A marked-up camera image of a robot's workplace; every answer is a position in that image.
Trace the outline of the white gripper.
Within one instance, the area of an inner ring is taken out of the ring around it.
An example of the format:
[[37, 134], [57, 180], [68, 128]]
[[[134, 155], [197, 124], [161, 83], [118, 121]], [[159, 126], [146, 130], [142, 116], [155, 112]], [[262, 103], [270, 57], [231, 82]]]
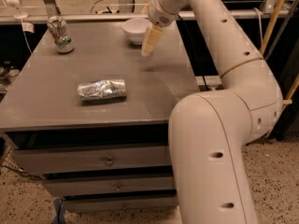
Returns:
[[151, 0], [142, 9], [142, 14], [149, 16], [154, 24], [148, 27], [141, 48], [141, 55], [149, 56], [163, 35], [161, 27], [169, 26], [179, 13], [180, 0]]

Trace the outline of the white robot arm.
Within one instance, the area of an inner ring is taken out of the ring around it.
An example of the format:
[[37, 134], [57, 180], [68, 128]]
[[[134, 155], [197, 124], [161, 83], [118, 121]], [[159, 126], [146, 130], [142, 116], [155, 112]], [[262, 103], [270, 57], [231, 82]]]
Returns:
[[222, 88], [183, 98], [169, 118], [182, 224], [258, 224], [241, 148], [275, 126], [282, 112], [280, 87], [221, 0], [151, 0], [143, 55], [185, 6], [192, 8]]

